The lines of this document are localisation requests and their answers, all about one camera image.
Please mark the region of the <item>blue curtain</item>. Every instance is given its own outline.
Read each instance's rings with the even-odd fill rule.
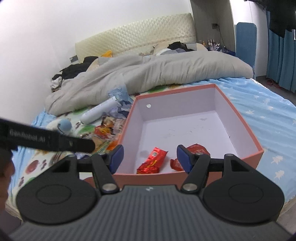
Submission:
[[[269,28],[270,12],[266,13]],[[285,38],[268,30],[268,66],[266,77],[287,90],[296,90],[296,41],[294,31],[286,30]]]

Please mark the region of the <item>black circular pad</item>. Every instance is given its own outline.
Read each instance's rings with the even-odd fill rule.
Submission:
[[[263,197],[263,191],[251,184],[238,184],[228,191],[229,196],[240,203],[254,203]]]
[[[48,185],[36,193],[37,199],[45,204],[60,204],[71,197],[71,189],[62,185]]]
[[[43,173],[17,195],[17,207],[22,218],[46,225],[74,221],[88,213],[96,201],[93,187],[65,173]]]
[[[275,220],[284,205],[281,189],[255,170],[230,172],[212,182],[203,200],[212,214],[241,224]]]

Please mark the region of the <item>blue ball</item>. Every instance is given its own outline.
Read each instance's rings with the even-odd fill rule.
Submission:
[[[67,133],[72,129],[72,124],[68,119],[61,119],[57,127],[60,132]]]

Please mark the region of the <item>light blue bedsheet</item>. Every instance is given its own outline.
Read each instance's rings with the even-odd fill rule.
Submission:
[[[285,201],[296,195],[296,107],[288,100],[245,78],[221,78],[188,84],[217,84],[243,115],[265,152],[257,170],[281,187]],[[34,126],[46,126],[55,117],[42,112]],[[14,187],[32,155],[31,149],[19,148],[13,161]]]
[[[35,127],[45,127],[55,118],[56,117],[54,115],[50,115],[44,110],[35,118],[31,125]],[[15,166],[15,174],[13,175],[9,185],[9,193],[11,193],[12,189],[17,184],[20,175],[23,173],[24,168],[33,154],[33,151],[34,149],[22,146],[19,146],[17,151],[13,151],[12,161]]]

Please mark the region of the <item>wall outlet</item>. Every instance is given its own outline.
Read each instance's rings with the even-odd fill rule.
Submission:
[[[212,23],[212,29],[217,29],[219,25],[217,23]]]
[[[71,63],[74,63],[74,62],[78,61],[78,57],[77,57],[77,55],[71,57],[71,58],[70,58],[70,61],[71,61]]]

